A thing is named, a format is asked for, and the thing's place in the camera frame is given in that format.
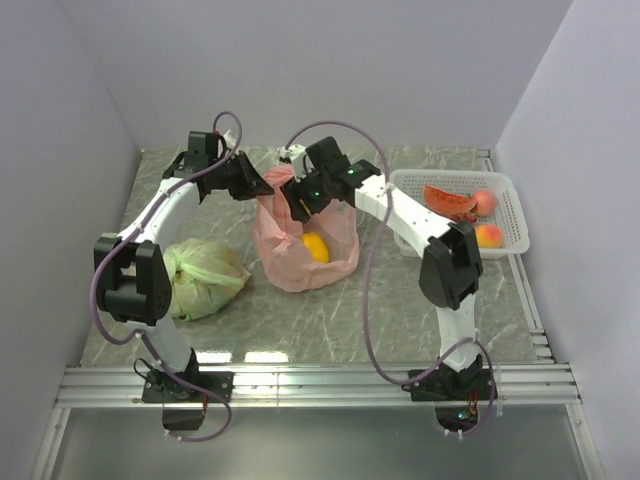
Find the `fake orange fruit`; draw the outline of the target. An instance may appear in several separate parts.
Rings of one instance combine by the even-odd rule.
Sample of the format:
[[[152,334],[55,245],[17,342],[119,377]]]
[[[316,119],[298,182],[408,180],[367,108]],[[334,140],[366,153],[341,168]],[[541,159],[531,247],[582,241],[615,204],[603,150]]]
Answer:
[[[312,258],[319,263],[328,264],[330,262],[330,252],[323,238],[315,232],[304,233],[301,237],[302,243],[309,251]]]

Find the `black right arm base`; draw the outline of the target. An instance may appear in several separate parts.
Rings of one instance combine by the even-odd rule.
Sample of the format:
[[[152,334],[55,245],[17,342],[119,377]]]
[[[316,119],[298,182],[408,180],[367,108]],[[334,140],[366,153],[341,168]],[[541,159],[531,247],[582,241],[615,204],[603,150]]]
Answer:
[[[497,392],[484,368],[469,367],[455,372],[442,365],[419,382],[402,386],[414,402],[463,402],[496,399]]]

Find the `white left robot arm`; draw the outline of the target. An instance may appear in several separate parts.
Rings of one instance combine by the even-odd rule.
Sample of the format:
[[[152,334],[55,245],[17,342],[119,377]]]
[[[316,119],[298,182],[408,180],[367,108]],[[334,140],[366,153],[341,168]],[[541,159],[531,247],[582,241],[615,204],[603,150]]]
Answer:
[[[192,348],[169,313],[172,283],[164,253],[182,224],[215,190],[238,201],[271,195],[238,140],[230,134],[192,131],[187,148],[162,174],[138,217],[94,247],[91,305],[127,326],[151,354],[146,383],[170,402],[189,402],[208,391]]]

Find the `pink plastic bag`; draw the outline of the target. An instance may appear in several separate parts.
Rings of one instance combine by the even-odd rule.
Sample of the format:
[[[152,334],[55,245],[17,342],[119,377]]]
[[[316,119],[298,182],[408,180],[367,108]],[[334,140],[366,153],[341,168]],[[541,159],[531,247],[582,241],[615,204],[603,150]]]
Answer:
[[[280,190],[292,178],[289,165],[267,171],[265,180],[274,194],[257,199],[253,239],[269,282],[298,293],[328,286],[354,272],[360,241],[355,209],[344,202],[332,201],[307,223],[293,220]]]

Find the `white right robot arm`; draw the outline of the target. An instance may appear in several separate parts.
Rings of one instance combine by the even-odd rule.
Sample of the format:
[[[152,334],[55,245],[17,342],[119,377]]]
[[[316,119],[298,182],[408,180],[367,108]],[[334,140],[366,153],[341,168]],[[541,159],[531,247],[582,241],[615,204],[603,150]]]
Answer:
[[[482,262],[473,227],[422,206],[366,160],[351,162],[332,137],[308,147],[284,146],[279,159],[294,176],[281,188],[294,220],[307,222],[332,201],[348,203],[388,226],[419,255],[418,284],[435,306],[440,332],[438,362],[399,381],[435,401],[467,400],[485,387],[476,342],[475,300]]]

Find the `fake peach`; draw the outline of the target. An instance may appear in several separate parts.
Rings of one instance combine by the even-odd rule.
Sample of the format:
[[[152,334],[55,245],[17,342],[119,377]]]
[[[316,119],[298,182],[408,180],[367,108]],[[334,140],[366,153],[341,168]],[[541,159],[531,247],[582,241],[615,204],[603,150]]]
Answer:
[[[497,225],[478,225],[475,227],[475,234],[481,249],[500,249],[503,246],[503,233]]]
[[[478,190],[472,199],[475,201],[474,213],[479,217],[491,216],[498,204],[496,195],[490,190]]]

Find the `fake watermelon slice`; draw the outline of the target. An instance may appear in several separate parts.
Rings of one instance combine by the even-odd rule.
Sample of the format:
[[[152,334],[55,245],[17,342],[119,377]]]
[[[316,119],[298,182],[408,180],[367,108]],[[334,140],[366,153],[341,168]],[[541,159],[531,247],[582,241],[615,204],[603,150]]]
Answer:
[[[457,213],[474,212],[475,201],[472,197],[455,195],[434,187],[425,186],[423,198],[429,210],[451,220]]]

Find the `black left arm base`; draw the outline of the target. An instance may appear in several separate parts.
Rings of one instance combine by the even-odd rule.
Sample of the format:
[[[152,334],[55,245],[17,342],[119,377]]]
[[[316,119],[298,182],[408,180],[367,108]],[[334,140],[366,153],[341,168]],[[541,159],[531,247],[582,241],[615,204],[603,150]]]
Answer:
[[[203,402],[205,395],[201,389],[211,391],[229,401],[234,374],[230,371],[204,372],[197,374],[190,382],[194,383],[197,389],[177,382],[163,371],[150,371],[146,375],[141,401],[149,404]]]

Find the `fake red grape bunch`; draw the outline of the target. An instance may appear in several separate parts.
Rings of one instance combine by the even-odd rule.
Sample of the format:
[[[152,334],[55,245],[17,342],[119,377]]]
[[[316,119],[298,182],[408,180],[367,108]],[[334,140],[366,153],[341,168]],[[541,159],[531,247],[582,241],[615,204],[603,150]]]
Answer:
[[[477,219],[478,217],[474,212],[461,212],[453,216],[455,222],[468,222],[470,224],[475,224]]]

